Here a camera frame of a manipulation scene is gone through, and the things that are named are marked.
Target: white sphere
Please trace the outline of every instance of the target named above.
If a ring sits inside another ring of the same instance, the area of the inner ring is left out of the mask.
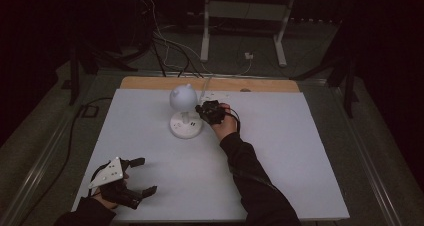
[[[194,111],[197,105],[196,91],[190,84],[180,85],[169,95],[171,107],[179,112]]]

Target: person's right hand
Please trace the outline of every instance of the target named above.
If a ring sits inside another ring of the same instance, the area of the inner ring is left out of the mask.
[[[230,105],[221,103],[220,107],[225,109],[225,112],[231,113]],[[213,131],[215,131],[216,136],[219,141],[225,138],[227,135],[237,132],[237,121],[231,117],[230,115],[225,115],[224,120],[221,124],[213,124],[211,125]]]

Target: white tabletop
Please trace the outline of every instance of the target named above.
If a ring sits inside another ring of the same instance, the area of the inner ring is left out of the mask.
[[[127,187],[157,185],[138,209],[118,207],[124,222],[238,221],[246,212],[210,127],[193,139],[169,130],[175,113],[169,90],[118,89],[81,183],[74,209],[94,171],[115,157],[146,158],[129,168]],[[301,220],[348,218],[349,213],[302,93],[214,92],[237,111],[241,137],[288,198]]]

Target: dark background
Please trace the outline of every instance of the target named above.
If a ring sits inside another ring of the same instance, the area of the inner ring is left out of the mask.
[[[193,23],[187,11],[203,10],[203,0],[154,1],[157,11],[182,27]],[[0,145],[56,83],[55,70],[69,60],[70,25],[98,47],[119,51],[132,23],[131,15],[121,13],[134,7],[129,2],[0,0]],[[324,61],[355,58],[356,75],[424,189],[423,0],[296,0],[291,16],[298,23],[340,24]]]

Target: gray carpet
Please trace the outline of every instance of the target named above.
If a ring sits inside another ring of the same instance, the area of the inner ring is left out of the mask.
[[[196,52],[200,51],[201,31],[197,27],[189,28],[183,33],[172,30],[172,27],[168,29],[161,30],[166,39],[191,47]],[[276,65],[269,35],[253,37],[250,34],[220,35],[215,32],[211,37],[210,60],[203,66],[194,54],[189,50],[187,52],[197,70],[204,75],[212,72],[234,76],[246,72],[251,65],[244,76],[285,78],[318,65],[336,30],[336,26],[328,24],[291,23],[283,40],[289,63],[284,69]],[[164,59],[165,47],[158,45],[158,50]],[[243,59],[244,52],[253,52],[252,64]],[[175,72],[180,70],[178,67],[185,65],[185,58],[170,50],[166,62],[170,65],[166,68],[167,73],[175,75]],[[139,69],[138,72],[132,73],[133,75],[160,76],[157,59],[151,52],[130,66]],[[25,201],[26,206],[34,205],[65,161],[70,138],[69,121],[77,108],[67,105],[70,92],[60,89],[63,81],[69,78],[68,70],[68,64],[58,70],[60,80],[57,85],[0,149],[0,169],[3,175],[0,181],[2,216],[18,193],[41,150],[49,145],[52,139],[56,140],[58,149],[54,152],[53,160],[37,189],[30,195],[31,199]],[[101,97],[112,97],[126,75],[129,74],[102,64],[97,76],[84,77],[84,90],[78,104]],[[343,88],[328,88],[323,85],[321,79],[327,76],[328,71],[325,71],[312,79],[299,82],[299,85],[305,94],[351,215],[350,219],[338,221],[337,224],[424,225],[423,194],[405,165],[363,82],[358,78],[355,81],[355,93],[359,101],[353,104],[354,118],[349,119],[340,106],[342,98],[339,92],[342,92]],[[67,167],[23,225],[51,225],[59,215],[70,210],[109,104],[110,100],[98,101],[95,105],[99,106],[100,111],[96,118],[78,118],[75,121],[71,157]],[[379,195],[381,192],[389,197],[393,212],[389,210],[387,213],[387,208],[390,207],[387,202],[381,200],[384,198]],[[315,225],[315,222],[303,222],[303,225]],[[335,224],[319,222],[318,225]]]

